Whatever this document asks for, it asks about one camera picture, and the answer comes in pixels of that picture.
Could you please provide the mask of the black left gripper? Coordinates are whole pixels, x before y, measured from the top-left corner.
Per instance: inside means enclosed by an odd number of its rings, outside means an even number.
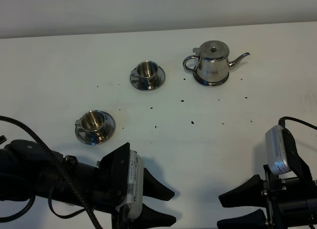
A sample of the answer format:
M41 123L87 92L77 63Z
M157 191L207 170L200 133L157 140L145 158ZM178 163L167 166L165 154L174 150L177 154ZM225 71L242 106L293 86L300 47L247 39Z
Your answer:
M127 206L121 206L127 195L128 166L130 144L125 143L102 158L99 164L99 189L96 209L114 217L116 229L127 229ZM169 201L175 192L160 183L144 168L143 195L162 201ZM151 229L170 227L176 223L176 217L155 211L143 204L142 212L131 222L132 229Z

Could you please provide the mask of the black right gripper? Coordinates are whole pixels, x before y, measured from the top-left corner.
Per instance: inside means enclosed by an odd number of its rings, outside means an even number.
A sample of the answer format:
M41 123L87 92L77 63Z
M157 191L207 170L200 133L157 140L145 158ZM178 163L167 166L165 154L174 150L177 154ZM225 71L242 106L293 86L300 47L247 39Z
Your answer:
M289 229L317 227L317 182L308 186L298 177L279 178L264 165L265 180L258 174L218 198L223 207L264 207L247 215L217 222L218 229Z

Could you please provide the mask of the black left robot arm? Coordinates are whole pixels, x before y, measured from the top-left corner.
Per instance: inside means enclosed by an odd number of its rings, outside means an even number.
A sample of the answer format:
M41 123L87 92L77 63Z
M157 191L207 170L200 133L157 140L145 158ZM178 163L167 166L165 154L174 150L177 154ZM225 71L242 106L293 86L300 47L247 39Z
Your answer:
M144 196L168 201L174 192L149 173L129 143L105 155L96 167L78 162L75 156L63 156L58 152L54 155L88 205L111 215L114 229L169 227L176 222L174 216L155 211L143 203ZM2 201L27 201L32 205L36 196L81 205L37 143L14 140L0 151L0 198Z

